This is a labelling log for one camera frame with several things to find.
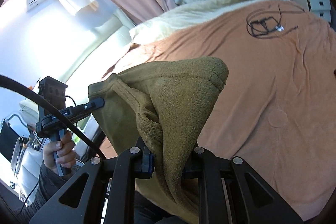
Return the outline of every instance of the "black frame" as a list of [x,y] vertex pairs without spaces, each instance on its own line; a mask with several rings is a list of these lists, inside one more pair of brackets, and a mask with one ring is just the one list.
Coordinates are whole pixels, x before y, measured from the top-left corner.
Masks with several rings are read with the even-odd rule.
[[0,153],[11,162],[19,134],[11,128],[11,124],[4,120],[0,132]]
[[[135,147],[116,158],[94,157],[51,197],[30,224],[100,223],[110,178],[104,223],[133,224],[135,179],[150,179],[153,163],[153,154],[141,137]],[[229,224],[229,211],[233,224],[303,224],[283,198],[240,157],[226,160],[196,146],[182,178],[198,179],[199,224]]]

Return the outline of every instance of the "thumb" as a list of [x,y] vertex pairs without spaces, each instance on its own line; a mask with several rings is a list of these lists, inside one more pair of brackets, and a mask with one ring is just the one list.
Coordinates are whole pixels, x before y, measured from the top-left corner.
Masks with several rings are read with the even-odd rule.
[[58,150],[61,150],[62,149],[62,142],[61,141],[58,141],[58,142],[50,142],[48,143],[47,145],[45,145],[43,147],[43,152],[45,154],[52,154],[53,152],[55,151],[58,151]]

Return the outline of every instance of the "finger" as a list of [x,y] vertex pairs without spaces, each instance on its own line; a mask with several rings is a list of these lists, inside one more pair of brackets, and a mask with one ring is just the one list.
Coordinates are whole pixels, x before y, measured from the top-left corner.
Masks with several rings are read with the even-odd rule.
[[65,168],[71,168],[76,164],[76,162],[77,162],[76,159],[74,159],[70,162],[67,162],[66,164],[62,164],[62,166],[65,167]]
[[66,154],[65,156],[59,157],[56,159],[57,164],[66,164],[71,162],[72,160],[76,159],[76,153],[71,151],[70,153]]
[[49,155],[49,154],[52,154],[54,151],[61,150],[62,147],[63,147],[63,144],[61,143],[61,141],[50,142],[43,146],[43,153],[45,155]]
[[70,131],[67,131],[64,136],[61,138],[61,142],[63,144],[71,142],[72,134]]
[[75,142],[72,140],[66,144],[63,144],[62,149],[57,151],[57,156],[62,157],[68,154],[69,152],[72,151],[74,147],[75,147]]

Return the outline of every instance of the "controller handle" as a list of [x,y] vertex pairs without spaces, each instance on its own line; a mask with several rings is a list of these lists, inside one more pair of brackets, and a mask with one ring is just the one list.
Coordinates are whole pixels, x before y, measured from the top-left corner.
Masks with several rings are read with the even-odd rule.
[[[58,141],[61,140],[61,138],[63,138],[64,134],[65,134],[65,129],[63,128],[58,133],[55,133],[55,134],[51,135],[49,139],[52,142],[58,142]],[[57,152],[55,151],[53,153],[53,155],[54,155],[54,159],[55,159],[55,163],[56,163],[56,159],[59,158],[58,155],[57,155]],[[63,167],[62,165],[57,164],[57,163],[56,163],[56,166],[57,166],[57,170],[58,170],[58,175],[60,177],[63,177],[65,175],[68,175],[68,174],[71,173],[71,168]]]

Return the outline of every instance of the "white drawer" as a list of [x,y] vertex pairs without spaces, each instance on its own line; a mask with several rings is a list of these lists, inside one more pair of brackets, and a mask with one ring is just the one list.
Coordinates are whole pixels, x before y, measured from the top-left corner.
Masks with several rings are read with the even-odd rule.
[[317,15],[320,18],[323,18],[324,20],[331,22],[331,15],[330,11],[311,11],[313,14]]
[[331,10],[329,0],[309,0],[311,11]]

